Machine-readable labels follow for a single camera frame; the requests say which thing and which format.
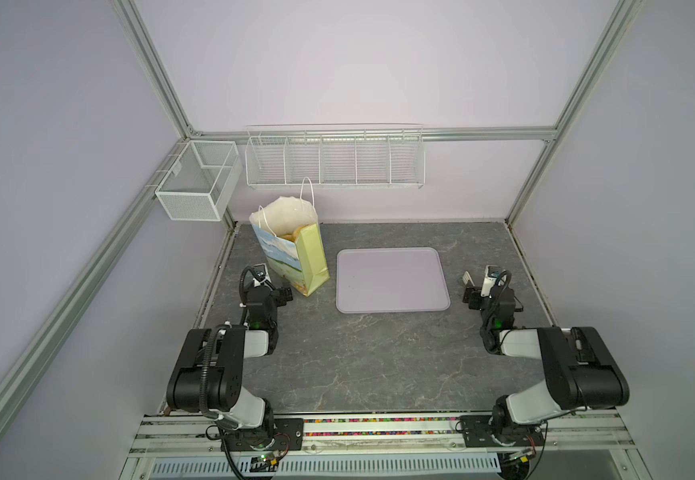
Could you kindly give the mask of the green paper gift bag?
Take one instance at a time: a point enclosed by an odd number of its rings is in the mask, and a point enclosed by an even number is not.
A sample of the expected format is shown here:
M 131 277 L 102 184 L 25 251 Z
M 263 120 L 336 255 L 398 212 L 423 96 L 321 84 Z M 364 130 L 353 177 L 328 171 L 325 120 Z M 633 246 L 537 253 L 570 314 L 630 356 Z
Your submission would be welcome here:
M 250 225 L 267 266 L 308 297 L 330 278 L 315 209 L 311 180 L 305 177 L 299 196 L 280 196 L 259 206 Z

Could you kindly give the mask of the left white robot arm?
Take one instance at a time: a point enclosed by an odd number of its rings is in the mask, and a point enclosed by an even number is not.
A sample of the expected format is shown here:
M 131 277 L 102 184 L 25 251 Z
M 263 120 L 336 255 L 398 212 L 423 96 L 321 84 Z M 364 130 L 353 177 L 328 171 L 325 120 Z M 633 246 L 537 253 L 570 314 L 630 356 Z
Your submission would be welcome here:
M 243 368 L 247 359 L 273 354 L 278 310 L 293 294 L 288 283 L 273 284 L 264 264 L 241 271 L 238 293 L 239 322 L 187 332 L 167 383 L 166 405 L 211 420 L 234 448 L 269 448 L 278 433 L 273 409 L 242 385 Z

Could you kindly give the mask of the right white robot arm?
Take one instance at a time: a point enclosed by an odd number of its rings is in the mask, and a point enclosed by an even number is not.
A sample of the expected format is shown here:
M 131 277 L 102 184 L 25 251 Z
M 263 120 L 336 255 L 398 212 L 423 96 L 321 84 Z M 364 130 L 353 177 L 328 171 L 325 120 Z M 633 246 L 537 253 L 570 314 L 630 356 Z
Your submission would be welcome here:
M 511 288 L 513 274 L 489 265 L 483 282 L 463 273 L 463 303 L 479 312 L 479 335 L 487 353 L 539 360 L 543 380 L 495 401 L 485 430 L 495 442 L 511 445 L 519 433 L 581 410 L 624 406 L 631 390 L 607 344 L 593 327 L 519 328 L 523 304 Z

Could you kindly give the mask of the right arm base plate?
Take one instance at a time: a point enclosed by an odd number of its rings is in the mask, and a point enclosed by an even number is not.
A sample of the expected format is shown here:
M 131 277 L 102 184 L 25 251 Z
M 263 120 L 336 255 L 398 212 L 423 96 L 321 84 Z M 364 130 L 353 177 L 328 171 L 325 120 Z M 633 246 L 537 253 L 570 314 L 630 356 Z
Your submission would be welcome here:
M 545 445 L 543 428 L 539 425 L 497 426 L 491 414 L 469 414 L 455 422 L 455 432 L 463 436 L 465 446 L 475 447 L 541 447 Z

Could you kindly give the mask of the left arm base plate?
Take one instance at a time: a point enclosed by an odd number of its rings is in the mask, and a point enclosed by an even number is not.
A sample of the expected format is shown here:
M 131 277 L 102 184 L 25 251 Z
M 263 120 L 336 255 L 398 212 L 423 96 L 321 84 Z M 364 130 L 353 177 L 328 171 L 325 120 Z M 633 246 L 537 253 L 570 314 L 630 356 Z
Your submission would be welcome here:
M 221 436 L 231 452 L 299 451 L 304 440 L 304 420 L 275 417 L 259 428 L 225 431 Z

